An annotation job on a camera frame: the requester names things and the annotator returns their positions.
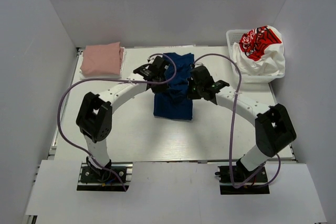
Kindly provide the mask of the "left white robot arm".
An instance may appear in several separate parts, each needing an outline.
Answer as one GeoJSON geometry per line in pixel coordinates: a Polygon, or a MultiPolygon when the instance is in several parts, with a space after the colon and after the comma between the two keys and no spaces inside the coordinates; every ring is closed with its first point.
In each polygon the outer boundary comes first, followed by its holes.
{"type": "Polygon", "coordinates": [[[149,62],[129,75],[125,80],[107,91],[94,94],[88,92],[82,101],[76,124],[84,136],[89,155],[87,165],[93,170],[93,176],[101,182],[110,178],[111,160],[107,152],[107,137],[112,130],[113,113],[136,95],[151,89],[158,93],[168,89],[165,72],[176,65],[167,55],[152,55],[149,62]]]}

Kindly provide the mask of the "white red print t shirt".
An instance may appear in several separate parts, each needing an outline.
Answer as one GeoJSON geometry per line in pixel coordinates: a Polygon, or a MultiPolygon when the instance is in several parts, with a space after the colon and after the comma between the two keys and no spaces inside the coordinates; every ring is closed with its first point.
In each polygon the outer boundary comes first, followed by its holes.
{"type": "Polygon", "coordinates": [[[286,62],[281,33],[266,25],[243,33],[232,46],[232,59],[242,74],[279,76],[285,74],[286,62]]]}

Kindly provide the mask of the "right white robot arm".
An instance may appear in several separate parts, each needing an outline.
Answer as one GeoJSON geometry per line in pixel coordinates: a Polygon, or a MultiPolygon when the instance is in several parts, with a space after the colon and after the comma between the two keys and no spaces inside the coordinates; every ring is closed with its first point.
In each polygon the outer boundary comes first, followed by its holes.
{"type": "Polygon", "coordinates": [[[187,97],[191,100],[204,99],[231,109],[255,127],[256,144],[236,165],[238,177],[245,182],[255,177],[261,164],[297,138],[288,111],[282,104],[266,105],[238,94],[227,82],[215,82],[205,66],[191,70],[187,97]]]}

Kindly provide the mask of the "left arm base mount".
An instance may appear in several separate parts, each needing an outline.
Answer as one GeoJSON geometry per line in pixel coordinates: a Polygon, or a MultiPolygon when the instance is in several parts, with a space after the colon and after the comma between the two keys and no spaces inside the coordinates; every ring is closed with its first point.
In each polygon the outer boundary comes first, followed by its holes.
{"type": "Polygon", "coordinates": [[[121,178],[126,190],[124,190],[116,175],[104,171],[103,176],[100,177],[87,164],[82,163],[77,182],[77,191],[127,191],[132,178],[133,164],[114,163],[111,169],[121,178]]]}

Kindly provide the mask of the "blue t shirt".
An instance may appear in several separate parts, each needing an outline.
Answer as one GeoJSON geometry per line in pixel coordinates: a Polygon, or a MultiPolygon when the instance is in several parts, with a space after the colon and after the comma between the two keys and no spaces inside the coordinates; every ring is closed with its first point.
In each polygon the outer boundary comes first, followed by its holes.
{"type": "Polygon", "coordinates": [[[168,83],[169,88],[154,96],[153,115],[171,120],[187,120],[193,118],[193,102],[187,98],[188,79],[191,77],[191,64],[194,54],[179,55],[175,52],[166,52],[176,65],[176,75],[168,83]]]}

